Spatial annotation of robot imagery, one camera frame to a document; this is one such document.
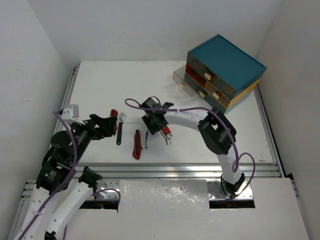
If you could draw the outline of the black handled adjustable wrench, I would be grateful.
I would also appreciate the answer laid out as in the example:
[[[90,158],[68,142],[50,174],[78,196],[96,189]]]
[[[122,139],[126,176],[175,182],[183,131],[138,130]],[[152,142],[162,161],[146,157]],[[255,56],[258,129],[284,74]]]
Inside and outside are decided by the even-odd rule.
[[[118,121],[118,129],[117,129],[117,138],[116,138],[116,144],[119,146],[122,143],[122,130],[123,130],[123,123],[126,119],[126,114],[124,112],[121,112],[117,116]]]

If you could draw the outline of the small chrome open-end wrench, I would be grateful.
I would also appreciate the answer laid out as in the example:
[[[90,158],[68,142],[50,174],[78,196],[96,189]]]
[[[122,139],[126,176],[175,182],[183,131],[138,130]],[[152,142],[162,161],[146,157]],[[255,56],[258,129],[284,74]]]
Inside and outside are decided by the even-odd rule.
[[[148,135],[149,135],[149,131],[148,129],[146,130],[145,136],[144,136],[144,141],[141,144],[141,149],[142,150],[147,150],[148,149],[148,145],[147,145],[147,141],[148,141]]]
[[[160,134],[164,138],[166,145],[170,146],[172,144],[172,141],[169,138],[167,138],[167,136],[162,131],[160,131]]]

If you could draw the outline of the clear drawer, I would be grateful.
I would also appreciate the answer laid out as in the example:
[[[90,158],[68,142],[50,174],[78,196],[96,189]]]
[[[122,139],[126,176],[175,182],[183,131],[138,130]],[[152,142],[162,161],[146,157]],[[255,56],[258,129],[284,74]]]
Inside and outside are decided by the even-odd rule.
[[[173,72],[173,80],[179,85],[181,89],[183,89],[189,96],[193,97],[195,95],[195,91],[193,88],[187,83],[186,73],[182,71],[174,71]]]

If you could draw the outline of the teal drawer cabinet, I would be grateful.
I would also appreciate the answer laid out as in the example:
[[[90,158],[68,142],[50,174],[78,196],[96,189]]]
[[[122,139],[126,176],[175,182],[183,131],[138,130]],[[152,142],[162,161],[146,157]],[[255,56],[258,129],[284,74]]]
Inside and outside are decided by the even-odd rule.
[[[188,51],[185,80],[209,105],[225,114],[248,96],[266,69],[217,34]]]

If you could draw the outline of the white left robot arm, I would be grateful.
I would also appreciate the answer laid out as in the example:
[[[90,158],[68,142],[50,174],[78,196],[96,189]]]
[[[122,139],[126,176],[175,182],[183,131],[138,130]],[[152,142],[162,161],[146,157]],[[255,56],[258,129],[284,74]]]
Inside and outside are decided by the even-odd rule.
[[[54,111],[54,115],[65,129],[51,138],[51,147],[43,158],[23,223],[15,236],[17,240],[64,239],[69,221],[88,198],[99,203],[109,191],[116,192],[86,166],[65,200],[59,202],[60,193],[68,188],[90,142],[111,137],[117,118],[91,114],[83,121],[71,107]]]

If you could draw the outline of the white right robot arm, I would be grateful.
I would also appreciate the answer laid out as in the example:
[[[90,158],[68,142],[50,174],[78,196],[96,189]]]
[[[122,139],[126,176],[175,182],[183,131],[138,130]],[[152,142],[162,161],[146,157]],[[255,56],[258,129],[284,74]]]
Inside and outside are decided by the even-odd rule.
[[[245,174],[239,167],[241,156],[236,146],[237,131],[218,109],[206,107],[174,107],[171,102],[157,103],[149,97],[143,103],[127,98],[124,103],[133,109],[144,111],[142,121],[151,135],[160,133],[167,145],[172,143],[169,125],[178,125],[200,133],[206,147],[214,153],[222,169],[221,190],[230,199],[238,196],[245,182]]]

